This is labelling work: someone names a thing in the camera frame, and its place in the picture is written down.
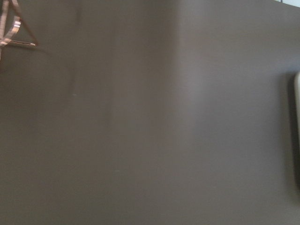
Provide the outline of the cream rabbit tray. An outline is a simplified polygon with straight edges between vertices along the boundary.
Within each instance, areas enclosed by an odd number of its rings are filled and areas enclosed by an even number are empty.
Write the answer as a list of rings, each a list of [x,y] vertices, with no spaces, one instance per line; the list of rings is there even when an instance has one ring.
[[[300,185],[300,73],[298,72],[294,79],[294,96],[295,96],[295,108],[296,108],[296,120],[297,120],[297,182]]]

